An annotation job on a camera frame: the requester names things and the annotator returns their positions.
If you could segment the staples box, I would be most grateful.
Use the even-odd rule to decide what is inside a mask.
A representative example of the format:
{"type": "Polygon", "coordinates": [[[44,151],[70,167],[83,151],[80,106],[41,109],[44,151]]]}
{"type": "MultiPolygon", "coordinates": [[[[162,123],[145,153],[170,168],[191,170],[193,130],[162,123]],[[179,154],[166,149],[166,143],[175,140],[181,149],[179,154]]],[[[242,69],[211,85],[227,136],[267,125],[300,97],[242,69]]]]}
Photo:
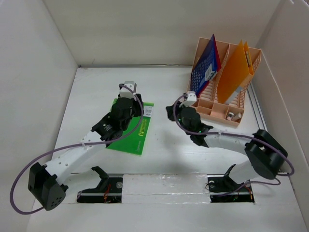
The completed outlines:
{"type": "Polygon", "coordinates": [[[241,120],[242,118],[242,113],[236,113],[234,114],[234,116],[232,117],[232,121],[238,121],[238,120],[241,120]]]}

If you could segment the blue folder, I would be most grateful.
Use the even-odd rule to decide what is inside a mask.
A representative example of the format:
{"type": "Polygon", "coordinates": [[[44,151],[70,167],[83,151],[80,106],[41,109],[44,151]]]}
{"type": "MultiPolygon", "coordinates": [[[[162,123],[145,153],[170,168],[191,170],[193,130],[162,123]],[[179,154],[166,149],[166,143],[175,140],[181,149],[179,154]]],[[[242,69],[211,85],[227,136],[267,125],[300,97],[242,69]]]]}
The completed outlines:
{"type": "Polygon", "coordinates": [[[214,38],[215,35],[213,34],[191,73],[190,90],[194,91],[197,97],[201,95],[209,82],[217,74],[214,38]]]}

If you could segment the red folder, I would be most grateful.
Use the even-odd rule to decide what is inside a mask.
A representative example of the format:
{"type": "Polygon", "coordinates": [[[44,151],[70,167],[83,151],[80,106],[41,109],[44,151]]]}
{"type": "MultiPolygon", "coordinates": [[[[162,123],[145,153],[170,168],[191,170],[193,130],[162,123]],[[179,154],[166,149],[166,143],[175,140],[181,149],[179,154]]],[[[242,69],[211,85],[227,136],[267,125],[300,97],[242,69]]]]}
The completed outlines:
{"type": "Polygon", "coordinates": [[[215,54],[216,54],[217,72],[219,72],[222,65],[221,65],[221,60],[220,60],[220,56],[219,56],[219,52],[218,52],[217,43],[216,43],[215,38],[214,38],[214,48],[215,48],[215,54]]]}

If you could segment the orange folder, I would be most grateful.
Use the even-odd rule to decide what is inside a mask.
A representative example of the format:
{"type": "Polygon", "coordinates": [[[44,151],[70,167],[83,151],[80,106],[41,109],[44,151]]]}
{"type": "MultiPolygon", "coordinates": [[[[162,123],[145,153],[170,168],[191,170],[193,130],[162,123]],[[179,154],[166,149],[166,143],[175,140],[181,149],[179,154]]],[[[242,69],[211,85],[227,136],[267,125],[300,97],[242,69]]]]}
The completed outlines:
{"type": "Polygon", "coordinates": [[[229,105],[253,78],[253,66],[247,43],[242,41],[228,59],[217,87],[219,103],[229,105]]]}

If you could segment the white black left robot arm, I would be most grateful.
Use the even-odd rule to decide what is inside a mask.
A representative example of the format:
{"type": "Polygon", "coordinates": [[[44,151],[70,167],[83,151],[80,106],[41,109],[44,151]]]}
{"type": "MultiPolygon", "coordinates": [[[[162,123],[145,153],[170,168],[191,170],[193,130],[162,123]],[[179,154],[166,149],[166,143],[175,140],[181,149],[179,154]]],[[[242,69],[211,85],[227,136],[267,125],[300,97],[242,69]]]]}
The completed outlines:
{"type": "Polygon", "coordinates": [[[68,186],[64,184],[70,174],[93,156],[100,145],[125,139],[131,120],[143,116],[143,101],[139,93],[120,94],[116,102],[90,132],[78,143],[64,148],[65,153],[44,165],[31,163],[28,189],[46,211],[56,208],[65,198],[68,186]]]}

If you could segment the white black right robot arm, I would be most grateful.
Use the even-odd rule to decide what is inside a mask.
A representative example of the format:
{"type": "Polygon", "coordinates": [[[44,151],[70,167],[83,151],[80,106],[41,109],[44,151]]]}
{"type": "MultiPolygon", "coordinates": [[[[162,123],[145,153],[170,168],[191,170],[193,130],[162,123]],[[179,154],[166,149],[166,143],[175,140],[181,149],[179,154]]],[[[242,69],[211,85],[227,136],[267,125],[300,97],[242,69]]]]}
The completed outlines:
{"type": "Polygon", "coordinates": [[[231,165],[214,182],[216,185],[235,190],[257,176],[274,180],[282,165],[289,163],[285,149],[266,130],[259,129],[253,135],[218,130],[202,123],[196,109],[184,101],[176,101],[167,106],[166,111],[168,119],[176,122],[197,146],[221,148],[247,157],[247,161],[231,165]]]}

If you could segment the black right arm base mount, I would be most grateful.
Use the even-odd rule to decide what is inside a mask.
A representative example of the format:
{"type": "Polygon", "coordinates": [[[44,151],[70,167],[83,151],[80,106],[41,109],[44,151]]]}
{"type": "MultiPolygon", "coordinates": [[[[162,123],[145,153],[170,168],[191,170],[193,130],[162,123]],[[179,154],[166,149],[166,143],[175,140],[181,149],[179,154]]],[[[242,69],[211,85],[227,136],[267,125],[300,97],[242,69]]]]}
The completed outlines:
{"type": "Polygon", "coordinates": [[[229,167],[225,174],[207,175],[205,189],[210,193],[211,203],[254,203],[252,188],[237,184],[229,177],[234,166],[229,167]]]}

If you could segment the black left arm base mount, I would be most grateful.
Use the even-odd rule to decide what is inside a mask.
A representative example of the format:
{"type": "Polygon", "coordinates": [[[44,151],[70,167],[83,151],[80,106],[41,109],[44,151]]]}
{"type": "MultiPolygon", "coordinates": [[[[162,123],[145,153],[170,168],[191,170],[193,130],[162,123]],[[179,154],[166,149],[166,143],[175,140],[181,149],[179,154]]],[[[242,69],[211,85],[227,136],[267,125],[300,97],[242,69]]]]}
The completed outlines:
{"type": "Polygon", "coordinates": [[[91,170],[99,175],[100,181],[95,188],[79,191],[77,203],[121,203],[124,175],[107,174],[98,166],[92,167],[91,170]]]}

